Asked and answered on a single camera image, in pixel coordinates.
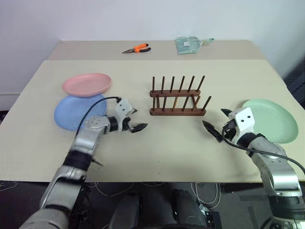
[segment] orange handle pliers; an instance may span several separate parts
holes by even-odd
[[[124,52],[122,52],[122,53],[148,52],[151,48],[143,49],[143,48],[145,48],[145,47],[147,47],[147,46],[148,46],[148,44],[140,44],[140,45],[138,45],[138,46],[134,46],[133,49],[126,50],[126,51],[124,51]]]

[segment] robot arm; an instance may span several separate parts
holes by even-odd
[[[281,229],[305,228],[305,203],[297,175],[287,160],[284,149],[268,141],[261,134],[254,134],[255,124],[250,108],[238,108],[235,111],[222,109],[230,121],[225,124],[223,134],[203,121],[206,129],[221,142],[237,145],[247,150],[248,156],[259,168],[263,186],[268,194],[272,211],[272,224]],[[252,152],[251,149],[266,151],[278,156]]]
[[[112,131],[143,130],[147,124],[130,125],[130,115],[136,112],[126,99],[120,99],[114,116],[92,117],[76,135],[72,146],[48,185],[35,212],[21,229],[67,229],[74,204],[84,190],[87,170],[93,161],[95,150],[102,136]]]

